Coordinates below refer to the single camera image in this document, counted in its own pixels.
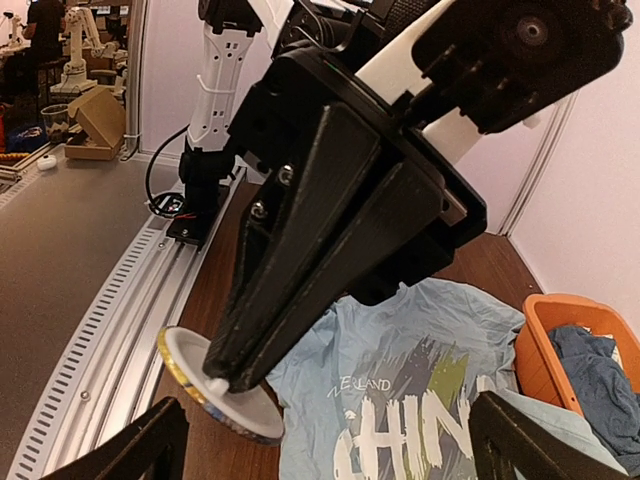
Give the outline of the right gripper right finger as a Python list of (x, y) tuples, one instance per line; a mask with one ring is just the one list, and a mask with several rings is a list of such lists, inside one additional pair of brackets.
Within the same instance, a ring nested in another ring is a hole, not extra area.
[(555, 438), (493, 392), (471, 407), (470, 437), (479, 479), (623, 479), (625, 475)]

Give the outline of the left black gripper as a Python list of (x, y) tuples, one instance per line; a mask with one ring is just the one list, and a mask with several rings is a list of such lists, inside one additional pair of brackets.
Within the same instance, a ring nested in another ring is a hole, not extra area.
[(448, 267), (486, 206), (416, 129), (314, 47), (279, 56), (232, 124), (269, 171), (203, 370), (254, 388), (341, 294), (376, 305)]

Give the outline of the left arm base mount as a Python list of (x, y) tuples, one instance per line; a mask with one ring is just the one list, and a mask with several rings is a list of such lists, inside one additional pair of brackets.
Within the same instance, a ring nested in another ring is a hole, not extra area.
[(220, 208), (221, 200), (217, 199), (208, 210), (176, 217), (170, 222), (166, 236), (201, 250), (210, 236)]

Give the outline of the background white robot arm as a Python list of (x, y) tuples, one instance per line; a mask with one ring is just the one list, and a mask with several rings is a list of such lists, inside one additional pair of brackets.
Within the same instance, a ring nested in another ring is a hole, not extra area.
[(122, 62), (127, 51), (120, 48), (118, 41), (102, 43), (91, 10), (84, 6), (71, 7), (65, 14), (66, 30), (70, 35), (70, 59), (64, 64), (61, 80), (51, 86), (49, 92), (54, 95), (82, 95), (98, 85), (96, 80), (87, 76), (87, 63), (83, 56), (84, 46), (88, 45), (94, 58), (108, 58)]

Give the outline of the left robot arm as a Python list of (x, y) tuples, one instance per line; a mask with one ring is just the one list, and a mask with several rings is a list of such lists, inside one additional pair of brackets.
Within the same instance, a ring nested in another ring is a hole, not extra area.
[(341, 294), (447, 267), (487, 206), (455, 169), (483, 136), (609, 73), (622, 1), (202, 1), (204, 65), (179, 176), (209, 228), (238, 160), (264, 176), (195, 369), (258, 386)]

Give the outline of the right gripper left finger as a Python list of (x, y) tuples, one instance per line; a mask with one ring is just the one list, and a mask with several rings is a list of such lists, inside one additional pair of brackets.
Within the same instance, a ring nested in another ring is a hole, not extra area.
[(48, 474), (60, 479), (181, 479), (189, 422), (174, 397), (165, 397), (121, 432)]

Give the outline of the light blue printed t-shirt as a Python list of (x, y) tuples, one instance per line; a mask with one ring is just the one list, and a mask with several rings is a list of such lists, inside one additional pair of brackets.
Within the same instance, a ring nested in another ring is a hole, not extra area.
[(336, 301), (267, 378), (284, 410), (280, 477), (472, 479), (468, 421), (483, 391), (614, 466), (584, 420), (519, 393), (524, 322), (482, 290), (439, 279), (376, 306)]

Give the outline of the painted round brooch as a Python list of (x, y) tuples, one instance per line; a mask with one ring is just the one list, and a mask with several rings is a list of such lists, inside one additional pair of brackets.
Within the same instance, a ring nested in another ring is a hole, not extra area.
[(209, 346), (209, 339), (180, 326), (165, 327), (157, 336), (166, 369), (211, 418), (255, 443), (279, 445), (285, 426), (276, 404), (261, 386), (233, 393), (227, 380), (208, 377), (203, 364)]

